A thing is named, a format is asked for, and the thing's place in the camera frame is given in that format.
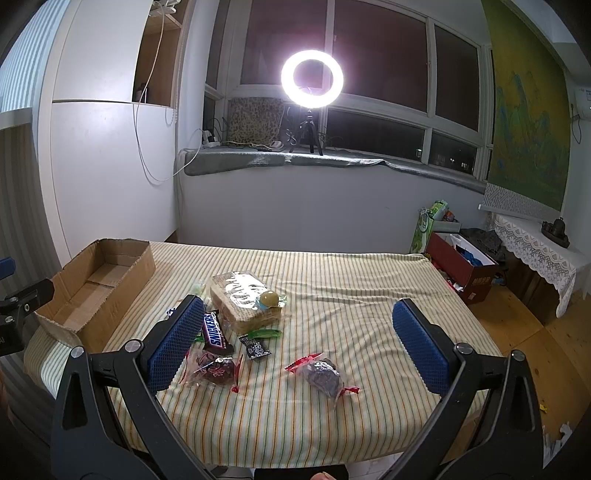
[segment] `leopard print pillow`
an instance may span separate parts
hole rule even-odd
[[[278,98],[231,99],[228,112],[228,141],[270,144],[278,138],[283,109],[283,101]]]

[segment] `striped bedsheet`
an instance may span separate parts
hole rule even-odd
[[[266,340],[272,355],[245,358],[240,393],[222,387],[184,385],[184,363],[158,399],[189,447],[204,462],[256,468],[292,468],[356,462],[400,451],[435,408],[430,394],[392,328],[392,307],[412,298],[454,342],[499,355],[468,308],[419,255],[319,254],[200,247],[155,242],[156,272],[106,350],[143,338],[196,281],[230,270],[250,270],[287,296],[283,336]],[[244,347],[226,332],[236,350]],[[358,385],[333,408],[328,400],[284,367],[326,352]],[[41,328],[25,353],[31,378],[57,395],[69,348]],[[118,390],[111,397],[134,447],[141,439]],[[478,411],[484,396],[472,406]]]

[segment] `snickers bar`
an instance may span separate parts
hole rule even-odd
[[[217,310],[206,312],[203,317],[204,350],[217,355],[229,355],[234,352],[234,346],[228,343],[217,319]]]

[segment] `red box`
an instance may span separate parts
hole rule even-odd
[[[481,267],[475,267],[455,248],[458,244],[482,261]],[[486,298],[491,290],[492,280],[499,271],[499,264],[491,257],[478,250],[468,240],[458,234],[433,233],[425,252],[455,282],[464,287],[458,292],[466,304],[478,303]]]

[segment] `green snack package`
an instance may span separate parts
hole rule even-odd
[[[261,328],[248,332],[248,338],[253,340],[255,338],[279,338],[282,335],[281,330],[272,328]]]

